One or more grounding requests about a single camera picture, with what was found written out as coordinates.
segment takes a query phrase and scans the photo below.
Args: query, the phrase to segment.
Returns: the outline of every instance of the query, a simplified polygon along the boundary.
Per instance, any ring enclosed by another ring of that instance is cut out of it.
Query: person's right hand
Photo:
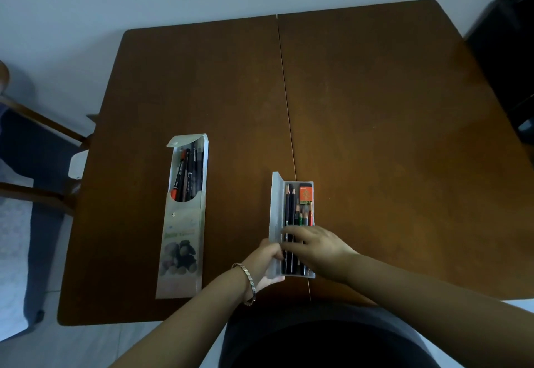
[[[335,282],[346,283],[348,266],[355,254],[348,244],[319,226],[286,226],[282,235],[292,234],[295,241],[283,241],[283,250],[295,254],[312,271]]]

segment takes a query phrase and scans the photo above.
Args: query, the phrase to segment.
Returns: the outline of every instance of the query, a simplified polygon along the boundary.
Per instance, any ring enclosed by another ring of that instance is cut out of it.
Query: person's left arm
[[[284,279],[264,277],[273,257],[284,258],[280,244],[264,239],[243,262],[257,291]],[[244,271],[239,267],[228,270],[125,352],[110,368],[196,368],[234,309],[250,298],[252,289]]]

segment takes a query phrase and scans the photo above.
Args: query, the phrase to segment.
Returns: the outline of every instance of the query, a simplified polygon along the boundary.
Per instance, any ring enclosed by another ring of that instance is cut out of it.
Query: pencil case
[[[286,225],[286,188],[292,185],[296,191],[297,203],[300,205],[301,200],[303,203],[309,204],[312,207],[312,219],[311,224],[315,224],[315,198],[313,191],[313,181],[284,181],[280,174],[275,171],[272,173],[271,184],[271,210],[269,219],[269,241],[272,243],[281,243],[288,238],[282,235],[282,229]],[[290,214],[294,215],[294,209],[290,210]],[[274,278],[280,275],[288,277],[303,277],[303,278],[315,278],[315,273],[307,269],[304,264],[300,263],[296,257],[289,263],[294,263],[295,268],[286,269],[288,265],[288,254],[284,253],[285,260],[273,259],[269,264],[266,276],[267,278]]]
[[[193,297],[202,289],[208,136],[174,136],[167,147],[172,147],[172,160],[157,270],[156,299]],[[189,168],[183,162],[181,164],[185,153],[193,156]],[[182,166],[182,172],[186,174],[183,180],[185,183],[177,193],[176,185]],[[191,192],[183,201],[182,189],[184,193]]]

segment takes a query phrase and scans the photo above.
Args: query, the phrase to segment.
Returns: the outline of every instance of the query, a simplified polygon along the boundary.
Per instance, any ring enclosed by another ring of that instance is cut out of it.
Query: bracelet
[[[241,269],[244,271],[244,273],[247,275],[247,278],[250,282],[250,286],[252,287],[252,300],[250,301],[243,301],[243,303],[247,306],[252,306],[252,304],[256,301],[256,287],[254,286],[254,281],[252,281],[252,277],[250,276],[250,272],[247,270],[247,268],[241,264],[241,263],[235,263],[232,265],[232,268],[235,268],[237,266],[240,266]]]

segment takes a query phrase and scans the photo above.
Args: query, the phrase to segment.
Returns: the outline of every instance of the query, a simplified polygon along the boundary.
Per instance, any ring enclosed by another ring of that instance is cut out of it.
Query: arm
[[[265,239],[243,262],[257,291],[284,279],[269,280],[264,277],[272,257],[284,258],[280,245],[269,244]],[[226,271],[124,353],[111,367],[198,367],[234,309],[251,297],[252,289],[244,271],[241,268]]]
[[[319,227],[288,233],[306,244],[283,249],[394,313],[465,367],[534,366],[534,314],[360,255]]]

